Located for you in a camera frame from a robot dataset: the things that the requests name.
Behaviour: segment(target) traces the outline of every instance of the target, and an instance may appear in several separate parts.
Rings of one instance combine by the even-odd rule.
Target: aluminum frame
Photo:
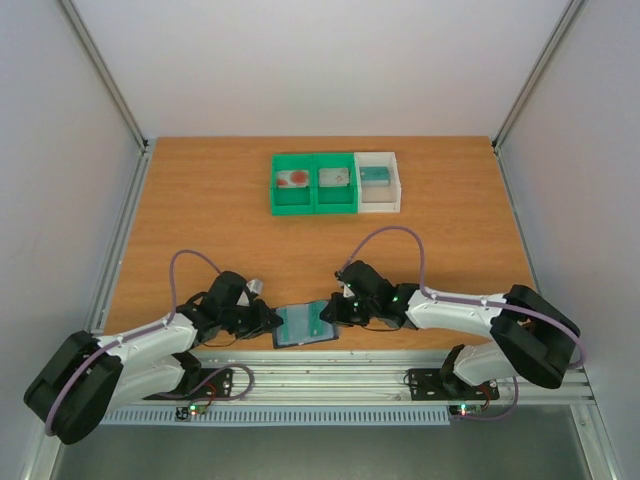
[[[82,22],[74,2],[72,0],[56,1],[142,151],[120,213],[88,319],[88,329],[94,333],[101,333],[113,298],[122,257],[133,226],[155,142],[148,145],[93,42],[90,32]],[[507,138],[520,111],[526,105],[585,3],[586,0],[570,0],[567,4],[494,140],[497,161],[536,286],[538,282],[503,168],[500,146]],[[202,351],[197,352],[197,356],[205,366],[243,362],[254,369],[258,382],[253,392],[243,401],[246,405],[315,405],[325,408],[327,405],[378,405],[397,408],[416,405],[415,402],[411,402],[408,388],[403,382],[406,370],[416,367],[436,368],[441,365],[446,353],[444,351]],[[243,387],[243,382],[246,383],[246,378],[242,374],[237,375],[236,380],[238,388]],[[611,480],[622,478],[584,370],[568,373],[563,386],[558,390],[541,389],[524,380],[520,385],[520,403],[522,404],[571,405],[576,430],[593,478]],[[493,403],[506,405],[512,399],[512,386],[505,380],[499,382],[499,387],[503,396]],[[42,425],[38,424],[32,436],[31,453],[21,478],[24,480],[49,478],[59,448],[60,441],[57,438],[45,437]]]
[[[569,2],[567,3],[564,11],[562,12],[562,15],[553,28],[553,31],[551,32],[547,43],[545,43],[544,47],[542,48],[542,52],[540,52],[540,55],[534,63],[531,72],[525,80],[522,89],[518,93],[515,102],[511,106],[507,117],[504,119],[500,130],[498,130],[498,133],[493,141],[495,147],[501,147],[504,144],[505,140],[509,136],[509,133],[511,132],[511,129],[518,120],[520,112],[522,112],[527,102],[531,98],[531,95],[535,91],[538,82],[551,64],[551,61],[553,60],[555,54],[558,52],[563,40],[566,38],[569,30],[578,19],[578,16],[580,15],[580,12],[582,11],[586,3],[587,0],[569,0]]]
[[[138,144],[140,151],[141,152],[144,151],[145,147],[147,146],[147,140],[144,138],[144,135],[142,134],[142,130],[138,126],[138,122],[136,122],[136,119],[134,118],[133,113],[131,113],[131,110],[129,109],[127,102],[125,101],[124,97],[122,96],[122,93],[120,92],[120,89],[118,88],[118,85],[116,84],[115,80],[111,76],[111,72],[109,72],[109,68],[107,67],[107,64],[104,62],[102,55],[98,50],[98,47],[93,41],[93,38],[91,37],[91,33],[89,32],[86,25],[82,21],[82,17],[78,12],[78,9],[75,3],[73,2],[73,0],[57,0],[57,3],[60,9],[62,10],[63,15],[67,18],[69,24],[71,25],[73,32],[76,34],[78,43],[80,44],[80,46],[83,48],[83,50],[89,57],[89,60],[95,67],[96,72],[98,73],[98,76],[100,77],[107,91],[111,95],[111,98],[113,99],[116,105],[116,108],[118,109],[125,123],[129,127],[129,130],[131,131],[131,135],[133,136],[134,140]]]

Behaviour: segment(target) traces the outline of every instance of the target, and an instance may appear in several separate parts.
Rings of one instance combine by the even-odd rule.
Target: white box
[[[402,197],[402,185],[398,176],[398,164],[394,152],[354,152],[356,175],[360,179],[360,167],[387,167],[389,185],[363,187],[358,181],[358,213],[398,213]]]

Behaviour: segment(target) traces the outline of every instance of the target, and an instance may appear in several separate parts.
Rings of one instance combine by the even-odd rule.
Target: gray floor
[[[568,407],[450,427],[100,427],[55,479],[589,479]]]

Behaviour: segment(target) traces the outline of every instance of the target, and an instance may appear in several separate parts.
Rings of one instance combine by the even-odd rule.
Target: cable
[[[520,399],[520,388],[518,387],[518,381],[516,380],[516,377],[512,377],[512,380],[513,380],[513,403],[509,405],[509,408],[507,408],[504,412],[498,415],[495,415],[493,417],[483,417],[480,415],[451,415],[451,418],[474,420],[477,422],[496,422],[498,420],[504,420],[505,418],[513,414],[513,412],[516,409],[516,406],[518,405],[518,400]]]
[[[247,333],[244,337],[240,337],[240,338],[234,338],[233,341],[226,343],[224,345],[209,345],[208,343],[203,343],[202,345],[204,345],[205,347],[210,347],[210,348],[222,348],[222,347],[230,347],[231,345],[233,345],[234,343],[236,343],[238,340],[248,340],[251,339],[254,333],[259,332],[260,330],[262,330],[262,326],[259,326],[258,328],[255,328],[253,330],[251,330],[249,333]]]
[[[481,411],[484,412],[491,405],[491,395],[489,394],[489,390],[487,390],[487,387],[485,387],[484,385],[478,385],[478,390],[484,393],[484,396],[486,399],[484,402],[484,405],[480,409]]]
[[[224,345],[210,345],[210,344],[208,344],[206,342],[203,342],[202,345],[204,345],[205,347],[209,347],[209,348],[224,348],[224,347],[230,347],[231,345],[236,343],[238,340],[240,340],[240,339],[239,338],[234,338],[229,343],[225,343]]]
[[[418,244],[418,249],[420,250],[420,293],[422,293],[422,295],[424,295],[425,297],[430,297],[432,300],[439,301],[439,302],[454,303],[457,305],[470,305],[474,307],[484,307],[484,308],[489,307],[489,308],[511,310],[512,312],[519,313],[521,315],[526,315],[529,318],[536,318],[538,320],[541,320],[557,328],[562,333],[564,333],[567,337],[571,339],[571,341],[578,348],[578,351],[580,352],[580,358],[577,361],[571,363],[569,365],[569,368],[578,368],[584,364],[587,358],[586,348],[584,346],[584,343],[582,342],[582,340],[580,340],[580,338],[575,333],[573,333],[573,331],[571,331],[571,329],[569,329],[562,323],[558,322],[554,318],[551,318],[543,313],[536,312],[535,310],[531,310],[529,308],[519,307],[517,305],[509,305],[508,303],[482,301],[482,300],[475,300],[470,298],[449,297],[447,295],[442,295],[437,290],[433,290],[427,287],[426,286],[427,263],[426,263],[425,253],[424,253],[424,244],[422,243],[422,239],[420,238],[420,236],[415,231],[413,231],[408,227],[403,227],[400,225],[389,225],[387,227],[382,227],[382,228],[378,228],[377,230],[374,230],[369,235],[367,235],[364,238],[364,240],[362,240],[360,244],[358,244],[358,246],[351,253],[351,255],[349,255],[349,258],[347,258],[347,261],[340,268],[340,272],[342,272],[345,268],[347,268],[351,264],[351,262],[353,261],[355,256],[358,254],[358,252],[362,249],[362,247],[365,246],[365,244],[369,240],[371,240],[373,237],[375,237],[379,233],[386,232],[389,230],[400,230],[400,231],[406,232],[409,235],[411,235],[415,239],[416,243]]]
[[[400,328],[369,328],[365,327],[364,325],[360,326],[365,330],[369,330],[370,332],[397,332],[398,330],[401,330]]]
[[[190,249],[178,250],[173,255],[173,257],[171,257],[171,261],[169,262],[169,288],[171,289],[171,311],[169,312],[169,316],[167,317],[166,321],[158,322],[149,326],[148,328],[143,328],[142,330],[138,330],[128,335],[124,335],[121,341],[114,340],[113,342],[108,343],[107,345],[104,345],[103,347],[93,352],[84,362],[82,362],[82,364],[78,367],[78,369],[75,372],[73,372],[71,377],[69,377],[69,380],[67,380],[67,383],[64,384],[64,386],[60,390],[60,393],[58,394],[53,404],[51,405],[51,409],[49,410],[49,414],[47,415],[47,419],[44,424],[44,431],[47,436],[53,437],[55,435],[55,433],[53,432],[53,420],[55,419],[56,413],[58,413],[58,409],[60,408],[60,405],[62,404],[63,400],[69,393],[69,390],[71,390],[71,388],[76,383],[76,381],[80,378],[80,376],[93,364],[93,362],[96,361],[98,357],[100,357],[103,353],[108,352],[112,348],[117,347],[121,343],[124,344],[131,340],[135,340],[136,338],[142,337],[143,335],[147,335],[149,333],[156,332],[162,328],[166,328],[166,326],[173,321],[173,318],[176,316],[176,308],[178,307],[178,294],[176,292],[176,280],[175,280],[175,272],[174,272],[175,264],[178,257],[186,253],[190,255],[195,255],[196,257],[201,258],[202,260],[207,262],[209,265],[211,265],[211,267],[213,267],[213,269],[218,273],[218,275],[220,275],[221,270],[218,268],[218,266],[215,263],[213,263],[213,261],[210,260],[204,254],[200,252],[196,252],[195,250],[190,250]]]
[[[239,394],[232,395],[230,397],[227,397],[227,398],[224,398],[224,399],[221,399],[221,400],[225,400],[227,402],[230,402],[230,401],[233,401],[233,400],[240,400],[240,399],[244,398],[253,389],[253,386],[256,383],[256,378],[255,378],[255,376],[253,374],[253,371],[248,366],[246,366],[244,363],[228,363],[226,365],[223,365],[222,367],[218,368],[217,370],[214,370],[209,375],[207,375],[204,378],[204,380],[202,380],[198,385],[193,387],[191,389],[191,391],[188,392],[185,395],[181,395],[179,393],[159,393],[158,395],[161,396],[161,397],[164,397],[164,398],[171,398],[171,399],[176,399],[176,400],[179,400],[179,399],[184,398],[184,397],[188,397],[189,395],[191,395],[192,393],[197,392],[204,385],[209,383],[209,381],[213,377],[215,377],[216,375],[219,375],[220,373],[224,372],[228,368],[239,368],[240,370],[244,370],[246,372],[246,374],[249,376],[249,385],[247,385],[247,388],[245,388]]]

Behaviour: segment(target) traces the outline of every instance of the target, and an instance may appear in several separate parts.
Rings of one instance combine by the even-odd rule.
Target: white wall
[[[28,453],[25,389],[85,324],[136,159],[56,2],[0,2],[0,478]]]
[[[76,0],[148,137],[495,135],[566,0]]]
[[[504,149],[540,286],[582,328],[626,478],[640,420],[640,3],[591,0]]]

